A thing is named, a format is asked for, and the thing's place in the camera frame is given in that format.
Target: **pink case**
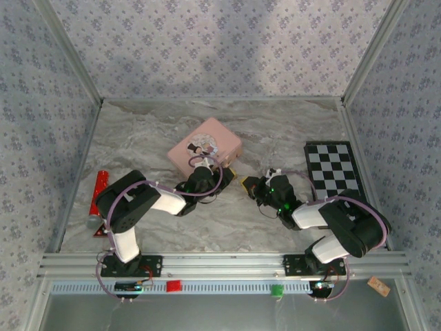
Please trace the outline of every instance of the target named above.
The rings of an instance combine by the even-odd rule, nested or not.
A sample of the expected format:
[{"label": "pink case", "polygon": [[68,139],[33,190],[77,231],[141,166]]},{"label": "pink case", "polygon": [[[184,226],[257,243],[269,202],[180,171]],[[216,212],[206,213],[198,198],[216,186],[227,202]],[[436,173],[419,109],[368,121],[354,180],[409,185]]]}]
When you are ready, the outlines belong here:
[{"label": "pink case", "polygon": [[242,141],[221,122],[210,117],[174,146],[167,156],[188,178],[194,171],[188,165],[188,160],[199,154],[216,158],[226,168],[242,154]]}]

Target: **wire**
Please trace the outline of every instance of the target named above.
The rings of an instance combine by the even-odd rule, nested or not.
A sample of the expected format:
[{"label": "wire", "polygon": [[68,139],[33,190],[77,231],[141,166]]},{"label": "wire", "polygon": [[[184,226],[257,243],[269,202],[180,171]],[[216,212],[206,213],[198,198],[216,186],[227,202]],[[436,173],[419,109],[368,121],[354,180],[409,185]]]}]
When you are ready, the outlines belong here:
[{"label": "wire", "polygon": [[349,274],[350,274],[351,271],[349,270],[349,264],[347,263],[346,257],[343,258],[343,261],[345,261],[345,267],[346,267],[346,281],[345,281],[345,284],[343,285],[342,290],[339,291],[339,293],[334,295],[333,297],[326,298],[326,299],[313,297],[314,300],[319,300],[319,301],[324,301],[324,302],[331,301],[331,300],[335,300],[337,298],[340,298],[343,295],[343,293],[346,292],[347,287],[349,285]]},{"label": "wire", "polygon": [[101,265],[103,265],[103,261],[104,261],[104,259],[105,259],[106,257],[108,257],[109,255],[113,254],[114,252],[115,252],[115,254],[116,254],[116,245],[115,245],[115,241],[114,241],[114,239],[113,239],[112,229],[111,229],[111,227],[110,227],[110,221],[111,221],[111,219],[112,219],[113,211],[115,210],[116,205],[119,203],[119,201],[124,197],[124,195],[125,195],[127,192],[129,192],[130,190],[132,190],[132,189],[134,189],[134,188],[136,188],[136,187],[138,187],[138,186],[140,186],[140,185],[142,185],[142,184],[147,184],[147,185],[152,186],[153,188],[159,188],[159,189],[161,189],[161,190],[164,190],[164,191],[167,191],[167,192],[171,192],[171,193],[174,193],[174,194],[187,195],[187,196],[189,196],[189,197],[205,197],[205,196],[210,195],[211,193],[214,193],[214,192],[218,189],[218,187],[221,185],[221,183],[222,183],[222,179],[223,179],[222,165],[221,165],[221,164],[219,163],[219,161],[216,160],[214,157],[211,157],[211,156],[209,156],[209,155],[199,155],[199,156],[196,156],[196,157],[192,157],[192,158],[190,158],[190,160],[188,161],[188,163],[190,164],[190,166],[192,166],[191,161],[194,160],[194,159],[196,159],[196,158],[199,158],[199,157],[211,159],[211,160],[214,161],[214,163],[219,167],[219,180],[218,180],[218,183],[214,186],[213,189],[211,189],[211,190],[209,190],[209,191],[207,191],[207,192],[204,192],[204,193],[188,193],[188,192],[180,192],[180,191],[177,191],[177,190],[175,190],[175,189],[168,188],[167,186],[159,185],[158,182],[144,180],[144,181],[138,181],[138,182],[136,182],[136,183],[133,183],[132,185],[130,185],[129,187],[127,187],[126,189],[124,189],[124,190],[123,190],[123,191],[122,191],[122,192],[121,192],[121,193],[115,198],[115,200],[113,201],[112,205],[110,206],[109,212],[107,213],[107,219],[104,221],[104,226],[105,226],[105,229],[107,230],[107,237],[108,237],[108,239],[109,239],[111,249],[107,252],[107,254],[105,254],[105,255],[103,256],[102,259],[100,259],[100,260],[98,261],[98,263],[96,264],[96,268],[95,268],[95,275],[96,275],[96,279],[97,279],[97,281],[99,282],[99,285],[101,286],[101,288],[103,289],[103,291],[104,291],[105,293],[107,293],[108,295],[110,295],[111,297],[116,298],[116,299],[119,300],[119,298],[118,298],[115,294],[111,293],[111,292],[105,287],[105,285],[104,285],[104,283],[103,283],[103,280],[102,280],[102,278],[101,278],[101,275],[100,275],[100,273],[99,273],[99,268],[100,268]]},{"label": "wire", "polygon": [[269,219],[277,219],[277,217],[278,217],[278,213],[276,214],[276,217],[270,217],[270,216],[264,214],[264,213],[262,212],[262,210],[260,210],[260,206],[259,206],[259,212],[260,212],[263,216],[268,217]]},{"label": "wire", "polygon": [[[282,173],[283,174],[297,174],[297,175],[299,175],[299,176],[301,176],[303,178],[308,179],[308,182],[311,185],[311,188],[312,188],[312,190],[314,192],[314,196],[317,197],[317,191],[316,191],[316,188],[314,187],[314,183],[311,181],[311,179],[308,176],[306,176],[305,174],[303,174],[302,172],[300,172],[298,170],[286,170],[286,171],[283,170]],[[329,202],[330,200],[343,200],[343,201],[351,202],[354,205],[357,205],[358,207],[366,210],[369,214],[371,214],[374,217],[374,219],[378,222],[378,224],[380,225],[381,231],[382,231],[381,241],[379,242],[379,244],[377,246],[375,246],[372,249],[375,250],[376,248],[379,248],[379,247],[384,245],[384,243],[386,242],[386,239],[387,239],[386,225],[384,224],[383,220],[378,215],[378,213],[376,213],[372,208],[370,208],[369,206],[365,205],[364,203],[361,203],[358,200],[355,200],[355,199],[352,199],[352,198],[341,197],[339,195],[336,195],[334,197],[329,197],[329,198],[325,198],[323,200],[317,200],[317,201],[308,203],[307,205],[317,205],[319,203]]]},{"label": "wire", "polygon": [[326,281],[326,279],[328,278],[328,276],[330,274],[330,272],[329,272],[330,270],[333,270],[337,275],[337,280],[334,282],[334,285],[336,285],[338,283],[338,272],[332,265],[329,266],[328,270],[326,271],[326,276],[324,277],[324,279],[322,281]]},{"label": "wire", "polygon": [[387,239],[386,225],[384,224],[384,222],[381,219],[381,217],[372,208],[370,208],[369,206],[365,205],[364,203],[361,203],[358,200],[355,200],[355,199],[352,199],[352,198],[341,197],[339,195],[336,195],[334,197],[329,197],[329,198],[325,198],[323,200],[318,200],[318,201],[314,201],[312,203],[308,203],[308,205],[317,205],[317,204],[323,203],[323,202],[330,202],[331,200],[343,200],[343,201],[347,201],[347,202],[353,203],[354,205],[357,205],[358,207],[366,210],[369,214],[371,214],[374,217],[374,219],[378,222],[378,224],[380,225],[381,230],[382,230],[381,241],[378,243],[377,246],[373,247],[372,249],[375,250],[376,248],[379,248],[379,247],[384,245],[384,243],[386,242],[386,239]]},{"label": "wire", "polygon": [[112,205],[110,206],[109,212],[107,213],[107,219],[104,222],[104,226],[105,229],[107,230],[107,237],[109,238],[110,241],[110,245],[112,247],[112,249],[116,250],[116,246],[115,246],[115,242],[113,240],[113,236],[112,236],[112,230],[110,228],[110,220],[112,219],[112,215],[113,212],[115,210],[116,205],[119,203],[119,201],[124,197],[124,195],[129,192],[130,190],[137,188],[138,186],[142,185],[142,184],[147,184],[152,186],[153,188],[159,188],[161,190],[167,191],[167,192],[171,192],[174,194],[179,194],[179,195],[187,195],[189,197],[205,197],[208,196],[212,193],[214,193],[215,191],[217,191],[218,187],[221,185],[222,183],[222,179],[223,179],[223,171],[222,171],[222,165],[219,163],[218,160],[216,160],[214,157],[211,157],[209,155],[198,155],[196,157],[192,157],[190,158],[190,160],[188,161],[189,164],[191,165],[191,161],[199,158],[199,157],[205,157],[208,159],[211,159],[214,161],[214,163],[216,163],[216,165],[219,167],[219,180],[218,183],[214,186],[214,188],[212,188],[211,190],[204,192],[204,193],[188,193],[188,192],[181,192],[181,191],[177,191],[175,189],[171,189],[168,188],[167,186],[163,186],[163,185],[159,185],[159,183],[155,182],[155,181],[148,181],[148,180],[144,180],[144,181],[138,181],[136,183],[133,183],[132,185],[130,185],[129,187],[127,187],[126,189],[124,189],[113,201]]},{"label": "wire", "polygon": [[96,276],[96,280],[98,281],[99,285],[101,286],[101,288],[103,289],[103,291],[107,294],[110,295],[112,298],[117,299],[117,300],[121,300],[120,298],[118,298],[115,294],[111,293],[106,286],[103,283],[103,280],[101,278],[101,275],[99,273],[99,267],[101,265],[103,265],[104,259],[108,256],[110,256],[111,254],[113,254],[113,250],[110,250],[109,252],[107,252],[106,254],[103,255],[103,257],[99,260],[99,262],[96,264],[95,267],[95,276]]},{"label": "wire", "polygon": [[109,250],[102,250],[102,251],[100,251],[100,252],[96,255],[96,262],[99,263],[98,256],[99,256],[100,254],[103,254],[104,252],[109,252]]},{"label": "wire", "polygon": [[143,265],[143,266],[141,266],[139,268],[149,272],[149,278],[143,279],[141,281],[141,283],[144,283],[145,281],[152,281],[151,286],[153,287],[153,272],[152,272],[152,269],[148,265]]},{"label": "wire", "polygon": [[218,198],[218,195],[215,194],[213,200],[211,200],[211,201],[207,201],[207,202],[205,202],[205,201],[199,201],[199,203],[202,203],[203,205],[209,205],[211,202],[214,202],[217,198]]},{"label": "wire", "polygon": [[[313,191],[313,193],[314,193],[315,198],[317,197],[317,191],[316,191],[316,188],[314,187],[314,183],[313,183],[313,182],[311,181],[311,179],[310,179],[309,177],[307,177],[305,174],[303,174],[303,173],[301,173],[300,171],[297,171],[297,170],[282,171],[282,173],[285,173],[285,174],[293,173],[293,174],[297,174],[297,175],[299,175],[299,176],[301,176],[301,177],[307,178],[309,184],[311,185],[311,188],[312,188],[312,191]],[[377,246],[375,246],[375,247],[372,248],[372,249],[375,250],[376,248],[379,248],[379,247],[381,247],[381,246],[384,245],[384,243],[386,242],[386,238],[387,238],[387,229],[386,229],[386,225],[384,224],[383,220],[382,220],[381,217],[378,215],[378,213],[375,212],[375,211],[374,211],[372,208],[370,208],[369,206],[365,205],[364,203],[361,203],[361,202],[359,202],[358,200],[355,200],[355,199],[352,199],[352,198],[341,197],[341,196],[336,195],[336,196],[334,196],[334,197],[325,198],[325,199],[323,199],[323,200],[318,200],[318,201],[314,201],[314,202],[308,203],[307,205],[317,205],[317,204],[319,204],[319,203],[329,202],[329,201],[331,201],[331,200],[342,200],[342,201],[347,201],[347,202],[353,203],[353,204],[357,205],[358,207],[360,207],[360,208],[366,210],[369,214],[371,214],[371,215],[374,217],[374,219],[378,222],[378,224],[380,225],[381,230],[382,230],[382,238],[381,238],[381,241],[378,243]],[[346,259],[346,257],[344,257],[343,259],[344,259],[344,261],[345,261],[345,267],[346,267],[346,273],[347,273],[347,278],[346,278],[345,285],[343,286],[343,289],[342,289],[338,294],[336,294],[335,296],[333,296],[333,297],[331,297],[331,298],[326,298],[326,299],[314,298],[315,300],[330,301],[330,300],[334,300],[334,299],[337,299],[337,298],[341,297],[341,296],[343,295],[343,293],[345,293],[345,291],[346,291],[346,289],[347,289],[347,287],[348,287],[348,285],[349,285],[349,273],[350,273],[350,270],[349,270],[349,264],[347,263],[347,259]]]}]

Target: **gray marble tabletop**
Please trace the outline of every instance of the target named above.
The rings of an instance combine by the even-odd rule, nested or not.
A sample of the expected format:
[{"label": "gray marble tabletop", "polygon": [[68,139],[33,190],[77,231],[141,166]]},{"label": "gray marble tabletop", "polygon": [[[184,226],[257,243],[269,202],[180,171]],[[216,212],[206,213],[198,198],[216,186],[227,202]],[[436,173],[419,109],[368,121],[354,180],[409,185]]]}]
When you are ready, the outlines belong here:
[{"label": "gray marble tabletop", "polygon": [[[261,176],[269,167],[306,173],[306,141],[346,139],[333,101],[115,101],[105,102],[99,115],[61,251],[109,247],[85,226],[98,170],[109,171],[110,183],[137,169],[174,187],[183,177],[167,152],[209,117],[242,139],[243,155],[232,164],[238,179],[186,217],[150,210],[136,226],[143,252],[301,252],[328,234],[294,232],[263,216],[239,180]],[[300,200],[311,199],[306,180],[289,179]],[[271,208],[262,211],[275,215]]]}]

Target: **black and white checkerboard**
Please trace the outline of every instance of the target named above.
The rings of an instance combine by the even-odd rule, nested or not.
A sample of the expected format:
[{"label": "black and white checkerboard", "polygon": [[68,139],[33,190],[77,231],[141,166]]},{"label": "black and white checkerboard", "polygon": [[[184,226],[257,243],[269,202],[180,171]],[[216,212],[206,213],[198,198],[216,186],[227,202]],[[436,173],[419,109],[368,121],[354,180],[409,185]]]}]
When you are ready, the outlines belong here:
[{"label": "black and white checkerboard", "polygon": [[317,199],[332,197],[347,188],[365,191],[348,141],[314,141],[305,146],[309,178],[314,183]]}]

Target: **patterned wallpaper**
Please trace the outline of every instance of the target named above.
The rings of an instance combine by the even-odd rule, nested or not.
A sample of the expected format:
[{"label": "patterned wallpaper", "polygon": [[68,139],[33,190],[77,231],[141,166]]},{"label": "patterned wallpaper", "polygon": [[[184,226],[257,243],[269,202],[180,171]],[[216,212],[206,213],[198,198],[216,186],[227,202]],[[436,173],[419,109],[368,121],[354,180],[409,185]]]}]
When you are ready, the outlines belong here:
[{"label": "patterned wallpaper", "polygon": [[52,0],[102,97],[340,96],[390,0]]},{"label": "patterned wallpaper", "polygon": [[358,126],[396,249],[441,330],[441,3],[412,1],[356,95]]},{"label": "patterned wallpaper", "polygon": [[94,106],[33,2],[0,12],[0,330],[19,330]]}]

